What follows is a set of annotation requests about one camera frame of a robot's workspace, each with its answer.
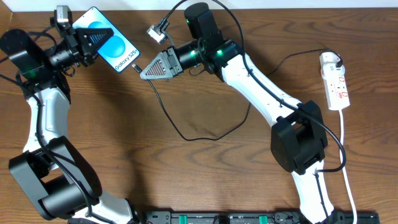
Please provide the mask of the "blue Galaxy smartphone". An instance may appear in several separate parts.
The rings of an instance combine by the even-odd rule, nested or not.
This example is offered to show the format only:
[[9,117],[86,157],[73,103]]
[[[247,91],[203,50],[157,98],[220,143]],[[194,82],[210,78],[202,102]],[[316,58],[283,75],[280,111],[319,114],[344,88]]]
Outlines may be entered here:
[[98,50],[98,53],[118,73],[132,64],[139,56],[140,51],[128,40],[116,26],[97,8],[91,7],[74,23],[73,27],[104,29],[112,28],[114,34]]

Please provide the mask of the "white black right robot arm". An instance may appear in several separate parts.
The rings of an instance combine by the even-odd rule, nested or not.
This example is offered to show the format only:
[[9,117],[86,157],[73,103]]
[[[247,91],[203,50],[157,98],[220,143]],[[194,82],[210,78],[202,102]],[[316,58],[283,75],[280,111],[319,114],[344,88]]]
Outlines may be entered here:
[[171,79],[196,65],[240,92],[266,119],[271,153],[292,174],[300,211],[310,223],[330,223],[334,210],[321,170],[328,145],[319,107],[284,93],[235,41],[225,39],[205,2],[184,11],[193,40],[159,52],[140,72],[146,81]]

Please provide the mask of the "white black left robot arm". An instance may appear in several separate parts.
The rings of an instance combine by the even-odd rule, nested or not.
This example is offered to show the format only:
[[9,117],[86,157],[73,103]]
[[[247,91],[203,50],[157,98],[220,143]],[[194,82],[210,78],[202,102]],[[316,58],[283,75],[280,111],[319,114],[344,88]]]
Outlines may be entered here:
[[1,50],[17,68],[13,79],[30,106],[27,143],[9,161],[9,171],[46,220],[68,223],[138,223],[128,200],[103,191],[90,164],[68,138],[71,98],[67,78],[91,65],[114,34],[110,28],[74,28],[52,23],[62,38],[49,49],[37,44],[49,33],[12,29],[1,36]]

